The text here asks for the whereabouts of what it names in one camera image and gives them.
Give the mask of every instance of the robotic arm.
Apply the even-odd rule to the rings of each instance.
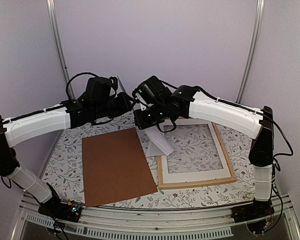
[[[165,119],[173,123],[179,117],[191,117],[246,134],[253,139],[249,160],[254,167],[255,198],[250,205],[234,207],[232,216],[236,222],[241,222],[273,214],[270,201],[274,178],[272,109],[265,106],[261,110],[232,103],[214,97],[198,86],[182,85],[171,92],[164,84],[171,86],[152,76],[133,91],[133,97],[141,105],[141,109],[134,111],[138,128],[159,131],[159,123]]]
[[[73,201],[62,203],[52,186],[41,181],[17,160],[13,147],[53,131],[73,129],[86,123],[100,125],[109,121],[97,122],[97,119],[108,117],[111,120],[132,110],[131,98],[124,92],[116,95],[117,88],[115,77],[93,77],[78,99],[63,101],[20,117],[2,119],[0,116],[0,176],[9,178],[35,197],[40,203],[41,214],[78,222],[81,209]]]

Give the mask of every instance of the white wall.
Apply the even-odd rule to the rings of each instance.
[[[45,0],[0,0],[0,115],[19,116],[66,99]],[[39,173],[55,134],[17,146],[17,157]],[[0,179],[0,240],[11,236],[22,192]]]
[[[260,37],[243,104],[273,108],[295,155],[278,157],[279,188],[289,193],[300,222],[300,0],[266,1]],[[287,151],[275,135],[275,152]]]
[[[152,75],[235,100],[256,1],[56,0],[70,76],[119,75],[131,93]],[[88,76],[74,81],[78,97]]]

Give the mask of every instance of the black cable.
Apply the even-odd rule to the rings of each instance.
[[[278,170],[278,172],[281,171],[281,167],[280,167],[280,165],[279,165],[278,160],[276,159],[276,156],[280,156],[280,155],[281,155],[281,156],[292,156],[292,155],[293,155],[293,149],[292,149],[292,146],[291,146],[290,142],[289,142],[288,139],[286,138],[284,132],[283,132],[282,129],[280,128],[280,126],[279,126],[272,118],[268,117],[268,116],[265,115],[264,113],[261,113],[261,112],[258,112],[258,111],[254,111],[254,110],[252,110],[252,109],[250,109],[250,108],[248,108],[248,107],[242,106],[242,105],[240,105],[240,104],[238,104],[238,103],[231,102],[231,101],[227,101],[227,100],[224,100],[224,99],[218,99],[217,97],[215,97],[215,96],[209,94],[209,93],[208,93],[207,91],[205,91],[202,87],[200,87],[200,86],[196,86],[196,87],[197,87],[201,92],[203,92],[205,95],[207,95],[209,98],[211,98],[211,99],[213,99],[213,100],[215,100],[215,101],[219,101],[220,103],[222,102],[222,103],[231,105],[231,106],[233,106],[233,107],[237,107],[237,108],[239,107],[239,108],[244,109],[244,110],[246,110],[246,111],[253,112],[253,113],[255,113],[255,114],[258,114],[258,115],[261,115],[261,116],[267,118],[270,122],[272,122],[272,123],[276,126],[276,128],[279,130],[281,136],[283,137],[285,143],[287,144],[287,146],[288,146],[288,148],[289,148],[289,150],[290,150],[290,153],[286,153],[286,152],[284,152],[284,153],[283,153],[283,152],[281,152],[281,153],[276,153],[276,154],[273,155],[273,157],[272,157],[272,158],[273,158],[273,161],[275,162],[275,164],[274,164],[275,168]]]
[[[172,122],[172,124],[173,124],[173,128],[170,129],[170,130],[168,130],[168,131],[163,131],[163,130],[160,128],[160,124],[157,124],[156,126],[158,127],[158,129],[159,129],[160,132],[163,132],[163,133],[168,133],[168,132],[170,132],[170,131],[172,132],[172,131],[176,130],[177,125],[176,125],[176,123],[175,123],[174,121],[171,121],[171,122]]]
[[[171,87],[171,88],[178,89],[176,86],[173,86],[173,85],[167,83],[166,81],[160,80],[160,82],[162,82],[163,84],[165,84],[165,85],[167,85],[167,86],[169,86],[169,87]]]
[[[3,184],[4,184],[8,189],[11,189],[11,188],[12,188],[12,182],[11,182],[10,179],[9,179],[9,184],[10,184],[10,185],[7,185],[7,183],[4,181],[3,176],[1,176],[1,180],[2,180]]]
[[[60,109],[60,108],[64,108],[64,106],[63,105],[59,105],[59,106],[54,106],[54,107],[47,108],[45,110],[33,111],[33,112],[30,112],[30,113],[27,113],[27,114],[24,114],[24,115],[21,115],[21,116],[14,117],[14,118],[12,118],[10,120],[7,120],[5,123],[10,123],[12,121],[17,121],[17,120],[20,120],[20,119],[24,119],[26,117],[28,118],[29,116],[33,116],[33,115],[36,115],[36,114],[42,114],[42,113],[45,113],[45,112],[54,111],[54,110]]]
[[[56,231],[56,225],[57,225],[57,226],[61,229],[63,235],[64,235],[65,238],[66,238],[66,240],[69,240],[68,236],[66,235],[66,233],[65,233],[65,231],[64,231],[64,227],[60,224],[60,222],[57,221],[57,219],[56,219],[55,217],[53,217],[53,214],[51,214],[50,211],[49,211],[45,206],[43,206],[43,205],[39,202],[39,200],[38,200],[36,197],[34,197],[32,194],[31,194],[31,196],[32,196],[32,197],[35,199],[35,201],[40,205],[40,207],[42,207],[42,208],[44,209],[44,211],[48,214],[48,216],[49,216],[51,219],[53,219],[53,221],[54,221],[54,230]],[[59,240],[62,240],[62,239],[57,235],[57,233],[54,234],[54,236],[56,236]]]
[[[108,124],[110,121],[112,121],[114,118],[109,119],[107,121],[103,121],[103,122],[96,122],[94,124],[92,124],[92,126],[97,126],[97,125],[102,125],[102,124]]]
[[[94,76],[94,77],[96,77],[96,78],[98,77],[96,74],[91,73],[91,72],[81,72],[81,73],[78,73],[78,74],[74,75],[74,76],[69,80],[69,82],[66,84],[66,87],[65,87],[65,92],[66,92],[66,95],[68,96],[68,99],[69,99],[69,100],[71,100],[71,96],[70,96],[70,92],[69,92],[69,86],[70,86],[71,82],[72,82],[75,78],[77,78],[77,77],[79,77],[79,76],[82,76],[82,75],[92,75],[92,76]]]
[[[274,189],[273,184],[272,184],[272,190],[274,191],[275,195],[277,195],[277,197],[280,199],[280,202],[281,202],[281,211],[280,211],[280,215],[279,215],[278,219],[276,220],[276,222],[273,223],[273,224],[271,225],[271,228],[267,228],[267,229],[264,231],[264,233],[270,231],[271,229],[273,229],[273,228],[277,225],[277,223],[279,222],[279,220],[280,220],[280,218],[281,218],[281,216],[282,216],[282,213],[283,213],[283,201],[282,201],[282,198],[281,198],[281,196],[279,195],[279,193]]]

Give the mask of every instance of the wooden picture frame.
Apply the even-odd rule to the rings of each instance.
[[[199,171],[199,172],[183,172],[183,173],[168,173],[167,156],[158,156],[158,188],[163,190],[172,189],[185,189],[185,188],[196,188],[206,187],[213,185],[221,185],[232,183],[236,181],[235,172],[229,158],[228,152],[225,148],[220,132],[214,123],[207,122],[199,119],[184,119],[180,118],[176,121],[179,125],[208,125],[215,146],[218,151],[218,155],[221,160],[223,169]],[[170,120],[166,120],[160,124],[161,129],[164,126],[172,126]]]

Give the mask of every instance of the brown cardboard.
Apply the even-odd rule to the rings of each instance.
[[[82,140],[86,207],[157,192],[135,128]]]

